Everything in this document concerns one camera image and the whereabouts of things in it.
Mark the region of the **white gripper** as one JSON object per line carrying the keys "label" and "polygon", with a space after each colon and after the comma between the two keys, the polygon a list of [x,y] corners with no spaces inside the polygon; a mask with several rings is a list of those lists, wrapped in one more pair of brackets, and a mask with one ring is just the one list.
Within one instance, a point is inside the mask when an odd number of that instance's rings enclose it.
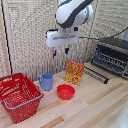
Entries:
{"label": "white gripper", "polygon": [[[79,33],[77,31],[68,34],[61,34],[58,29],[46,32],[46,45],[48,47],[56,47],[62,45],[74,44],[78,41]],[[69,53],[70,47],[65,48],[65,54]],[[57,50],[52,51],[53,58],[57,55]]]}

